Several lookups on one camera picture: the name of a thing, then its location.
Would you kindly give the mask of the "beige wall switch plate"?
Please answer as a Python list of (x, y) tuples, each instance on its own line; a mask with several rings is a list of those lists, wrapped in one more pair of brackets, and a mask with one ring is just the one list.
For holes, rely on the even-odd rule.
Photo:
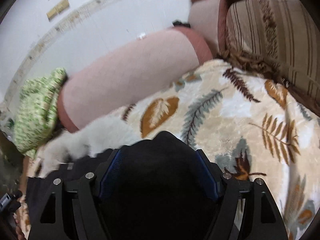
[(70, 7), (69, 0), (61, 0), (55, 7), (47, 12), (48, 21), (52, 21), (57, 15), (63, 13)]

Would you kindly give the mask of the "black coat with fur collar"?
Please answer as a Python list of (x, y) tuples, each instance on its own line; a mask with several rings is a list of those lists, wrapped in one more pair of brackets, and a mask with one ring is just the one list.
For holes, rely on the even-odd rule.
[[(98, 167), (115, 149), (123, 168), (99, 198)], [(30, 178), (30, 239), (229, 239), (235, 189), (211, 199), (195, 150), (169, 132), (143, 140), (124, 121), (105, 116), (64, 132), (41, 153), (42, 177)]]

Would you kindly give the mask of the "small black object on bolster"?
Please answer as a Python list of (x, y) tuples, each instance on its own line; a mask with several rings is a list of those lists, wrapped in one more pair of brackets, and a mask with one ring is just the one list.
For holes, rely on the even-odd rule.
[(172, 22), (172, 25), (174, 27), (185, 27), (185, 28), (191, 28), (190, 23), (188, 22), (181, 22), (179, 20), (175, 20), (174, 22)]

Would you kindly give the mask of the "small white object on bolster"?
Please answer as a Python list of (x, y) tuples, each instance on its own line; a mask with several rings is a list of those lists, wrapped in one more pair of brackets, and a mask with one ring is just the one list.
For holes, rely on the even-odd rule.
[(146, 37), (146, 33), (141, 33), (141, 34), (139, 34), (138, 36), (137, 36), (137, 39), (138, 40), (142, 40), (142, 39), (144, 39)]

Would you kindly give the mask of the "pink bolster cushion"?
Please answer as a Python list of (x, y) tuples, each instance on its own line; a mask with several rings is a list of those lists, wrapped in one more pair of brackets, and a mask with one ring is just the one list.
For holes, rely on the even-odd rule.
[(69, 132), (76, 132), (167, 87), (212, 58), (205, 39), (190, 28), (146, 35), (72, 75), (59, 95), (59, 119)]

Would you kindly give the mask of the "leaf patterned beige blanket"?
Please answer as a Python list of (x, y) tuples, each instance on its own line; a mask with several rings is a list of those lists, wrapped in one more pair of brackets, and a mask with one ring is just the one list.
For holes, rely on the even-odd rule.
[(65, 85), (64, 108), (76, 127), (111, 113), (143, 139), (169, 131), (200, 147), (238, 179), (266, 179), (289, 239), (319, 239), (319, 117), (295, 100), (291, 88), (266, 76), (206, 62), (169, 88), (129, 99), (125, 82)]

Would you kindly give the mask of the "striped brown sofa cushion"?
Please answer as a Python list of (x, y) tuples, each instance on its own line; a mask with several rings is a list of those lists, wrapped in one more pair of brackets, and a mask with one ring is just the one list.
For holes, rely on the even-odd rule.
[(319, 115), (319, 29), (300, 0), (235, 2), (225, 37), (220, 59), (282, 84)]

